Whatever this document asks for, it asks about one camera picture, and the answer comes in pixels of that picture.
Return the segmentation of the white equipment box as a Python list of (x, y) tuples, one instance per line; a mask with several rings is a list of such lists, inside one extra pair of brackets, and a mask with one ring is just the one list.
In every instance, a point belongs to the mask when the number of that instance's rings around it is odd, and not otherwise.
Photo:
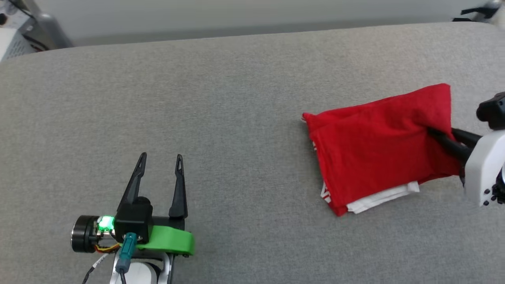
[(35, 52), (18, 30), (0, 28), (0, 62)]

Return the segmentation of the white and black floor stand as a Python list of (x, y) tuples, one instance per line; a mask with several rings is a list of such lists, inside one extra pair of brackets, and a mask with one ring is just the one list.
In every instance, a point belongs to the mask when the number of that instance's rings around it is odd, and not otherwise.
[(488, 0), (478, 7), (460, 11), (460, 17), (452, 19), (452, 22), (483, 22), (489, 23), (503, 6), (504, 0)]

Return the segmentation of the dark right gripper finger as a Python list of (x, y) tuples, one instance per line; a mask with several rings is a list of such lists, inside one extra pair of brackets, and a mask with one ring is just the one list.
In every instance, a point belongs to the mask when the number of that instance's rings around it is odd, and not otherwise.
[(454, 149), (469, 148), (474, 149), (478, 141), (482, 138), (482, 135), (472, 133), (469, 131), (464, 131), (459, 128), (452, 128), (452, 135), (456, 142), (453, 144)]
[(454, 149), (453, 144), (456, 142), (455, 138), (451, 139), (446, 133), (434, 128), (428, 128), (428, 133), (433, 137), (451, 156), (454, 156), (462, 164), (465, 164), (472, 153), (472, 149)]

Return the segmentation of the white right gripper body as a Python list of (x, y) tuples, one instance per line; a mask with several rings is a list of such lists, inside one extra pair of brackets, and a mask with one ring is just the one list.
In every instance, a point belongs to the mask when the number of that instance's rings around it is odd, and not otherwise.
[(490, 203), (492, 186), (504, 165), (505, 130), (482, 136), (465, 164), (465, 196), (473, 205)]

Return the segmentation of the red and white jersey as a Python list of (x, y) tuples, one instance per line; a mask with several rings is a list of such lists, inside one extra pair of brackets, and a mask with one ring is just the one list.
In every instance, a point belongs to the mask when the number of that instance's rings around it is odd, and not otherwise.
[(303, 113), (329, 206), (337, 216), (361, 198), (409, 182), (457, 176), (460, 162), (433, 138), (451, 133), (451, 87), (446, 83), (368, 104)]

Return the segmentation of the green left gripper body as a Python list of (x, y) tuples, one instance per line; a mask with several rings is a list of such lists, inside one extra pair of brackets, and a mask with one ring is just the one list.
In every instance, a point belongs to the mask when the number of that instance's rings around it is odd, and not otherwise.
[[(110, 215), (78, 217), (71, 232), (71, 247), (77, 253), (114, 253), (122, 246), (116, 240), (114, 217)], [(150, 241), (141, 244), (139, 250), (153, 250), (174, 255), (192, 256), (195, 253), (195, 238), (192, 233), (168, 225), (170, 219), (155, 217)]]

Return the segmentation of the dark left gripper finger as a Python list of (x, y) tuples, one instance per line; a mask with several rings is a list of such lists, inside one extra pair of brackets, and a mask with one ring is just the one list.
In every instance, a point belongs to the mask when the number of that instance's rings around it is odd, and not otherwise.
[(131, 178), (126, 186), (124, 194), (121, 198), (121, 201), (117, 208), (117, 213), (121, 212), (125, 208), (136, 207), (138, 204), (136, 203), (136, 199), (138, 198), (139, 190), (140, 190), (140, 181), (144, 176), (146, 170), (146, 161), (147, 161), (147, 153), (141, 153), (137, 164), (134, 167)]
[(176, 183), (172, 205), (169, 210), (169, 218), (173, 220), (184, 220), (188, 217), (188, 207), (183, 156), (180, 154), (177, 155), (176, 159), (175, 176)]

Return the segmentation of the grey partition foot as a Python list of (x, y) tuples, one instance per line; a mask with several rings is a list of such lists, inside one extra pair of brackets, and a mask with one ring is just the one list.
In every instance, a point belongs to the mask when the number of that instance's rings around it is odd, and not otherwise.
[(74, 47), (54, 16), (43, 12), (28, 12), (28, 15), (33, 23), (33, 29), (23, 34), (23, 37), (31, 45), (43, 51)]

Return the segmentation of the white partition panel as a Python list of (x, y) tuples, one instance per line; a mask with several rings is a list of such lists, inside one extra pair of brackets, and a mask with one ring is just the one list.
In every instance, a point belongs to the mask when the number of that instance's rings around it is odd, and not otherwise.
[(34, 0), (71, 40), (273, 26), (442, 22), (492, 0)]

